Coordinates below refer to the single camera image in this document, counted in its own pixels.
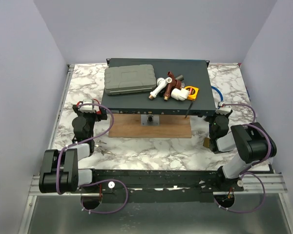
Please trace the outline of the dark blue network switch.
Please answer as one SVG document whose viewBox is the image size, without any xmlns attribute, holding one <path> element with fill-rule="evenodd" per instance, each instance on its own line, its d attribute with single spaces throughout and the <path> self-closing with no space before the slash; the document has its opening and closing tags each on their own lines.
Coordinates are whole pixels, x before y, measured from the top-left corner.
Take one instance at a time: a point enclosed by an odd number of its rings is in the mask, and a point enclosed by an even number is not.
<svg viewBox="0 0 293 234">
<path fill-rule="evenodd" d="M 115 114 L 212 116 L 206 60 L 111 58 L 101 104 Z"/>
</svg>

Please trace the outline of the brass padlock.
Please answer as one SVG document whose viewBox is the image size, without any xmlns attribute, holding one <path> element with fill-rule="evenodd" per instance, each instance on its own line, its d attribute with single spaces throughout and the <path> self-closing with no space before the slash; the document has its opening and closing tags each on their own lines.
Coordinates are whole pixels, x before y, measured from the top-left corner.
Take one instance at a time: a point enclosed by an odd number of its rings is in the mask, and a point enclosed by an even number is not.
<svg viewBox="0 0 293 234">
<path fill-rule="evenodd" d="M 209 138 L 209 137 L 205 137 L 205 138 L 204 138 L 203 146 L 204 146 L 205 148 L 209 148 L 209 141 L 210 141 L 210 138 Z"/>
</svg>

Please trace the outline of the red cable padlock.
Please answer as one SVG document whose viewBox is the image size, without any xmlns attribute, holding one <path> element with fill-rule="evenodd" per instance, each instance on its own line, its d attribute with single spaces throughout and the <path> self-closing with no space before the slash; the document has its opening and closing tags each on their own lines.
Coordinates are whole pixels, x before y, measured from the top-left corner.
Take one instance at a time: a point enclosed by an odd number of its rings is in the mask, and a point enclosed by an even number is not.
<svg viewBox="0 0 293 234">
<path fill-rule="evenodd" d="M 93 103 L 95 103 L 95 104 L 100 104 L 100 102 L 99 102 L 97 99 L 95 99 L 95 98 L 93 98 L 92 101 L 93 101 Z M 99 107 L 99 106 L 93 106 L 93 110 L 94 110 L 98 115 L 101 115 L 101 114 L 105 114 L 105 113 L 106 113 L 106 111 L 105 111 L 104 109 L 102 109 L 101 107 Z"/>
</svg>

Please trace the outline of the blue cable lock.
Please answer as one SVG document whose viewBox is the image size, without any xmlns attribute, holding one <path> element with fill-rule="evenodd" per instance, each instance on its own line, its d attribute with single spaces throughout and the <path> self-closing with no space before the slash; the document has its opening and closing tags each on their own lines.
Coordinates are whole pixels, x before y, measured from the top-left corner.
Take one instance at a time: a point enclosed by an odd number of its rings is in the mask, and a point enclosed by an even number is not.
<svg viewBox="0 0 293 234">
<path fill-rule="evenodd" d="M 223 98 L 223 95 L 222 95 L 221 91 L 218 88 L 216 88 L 215 86 L 211 86 L 211 88 L 218 93 L 218 95 L 220 97 L 220 102 L 223 102 L 224 98 Z"/>
</svg>

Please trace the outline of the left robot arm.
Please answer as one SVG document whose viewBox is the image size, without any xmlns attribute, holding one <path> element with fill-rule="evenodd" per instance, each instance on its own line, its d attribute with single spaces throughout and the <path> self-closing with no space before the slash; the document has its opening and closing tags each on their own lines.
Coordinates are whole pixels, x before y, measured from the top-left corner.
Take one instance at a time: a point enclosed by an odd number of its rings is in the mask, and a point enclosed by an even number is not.
<svg viewBox="0 0 293 234">
<path fill-rule="evenodd" d="M 72 143 L 62 150 L 49 149 L 44 152 L 40 171 L 41 193 L 74 192 L 82 187 L 89 193 L 98 189 L 98 180 L 91 170 L 79 171 L 78 161 L 94 153 L 94 125 L 107 120 L 106 111 L 99 104 L 87 105 L 85 101 L 72 107 L 77 115 L 72 120 Z"/>
</svg>

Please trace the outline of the white pvc elbow fitting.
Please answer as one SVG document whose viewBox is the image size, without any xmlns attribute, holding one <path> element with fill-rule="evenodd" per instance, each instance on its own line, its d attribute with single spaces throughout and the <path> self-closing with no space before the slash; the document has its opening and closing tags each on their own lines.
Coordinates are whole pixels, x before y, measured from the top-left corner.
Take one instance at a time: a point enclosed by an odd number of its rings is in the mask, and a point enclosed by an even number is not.
<svg viewBox="0 0 293 234">
<path fill-rule="evenodd" d="M 171 92 L 171 97 L 174 98 L 175 100 L 180 100 L 180 101 L 184 101 L 186 99 L 188 99 L 188 96 L 190 94 L 190 91 L 184 88 L 181 89 L 173 89 Z"/>
</svg>

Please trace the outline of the wooden base board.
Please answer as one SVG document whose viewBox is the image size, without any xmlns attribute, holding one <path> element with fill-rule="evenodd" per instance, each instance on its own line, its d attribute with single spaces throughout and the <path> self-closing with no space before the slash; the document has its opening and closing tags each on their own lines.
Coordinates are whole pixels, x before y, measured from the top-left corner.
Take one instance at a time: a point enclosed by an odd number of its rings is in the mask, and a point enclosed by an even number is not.
<svg viewBox="0 0 293 234">
<path fill-rule="evenodd" d="M 115 114 L 109 137 L 122 138 L 191 138 L 189 117 L 159 115 L 159 126 L 142 126 L 141 115 Z"/>
</svg>

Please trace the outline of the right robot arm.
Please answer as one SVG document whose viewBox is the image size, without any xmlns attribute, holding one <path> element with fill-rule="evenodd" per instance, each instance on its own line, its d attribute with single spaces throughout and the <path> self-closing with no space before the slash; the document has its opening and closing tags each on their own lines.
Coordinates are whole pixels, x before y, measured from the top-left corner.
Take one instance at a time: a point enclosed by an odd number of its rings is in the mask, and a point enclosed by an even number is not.
<svg viewBox="0 0 293 234">
<path fill-rule="evenodd" d="M 209 149 L 215 154 L 237 150 L 237 154 L 217 170 L 215 186 L 221 191 L 230 188 L 251 167 L 277 153 L 275 142 L 260 123 L 229 126 L 229 116 L 215 113 L 205 118 L 209 123 Z"/>
</svg>

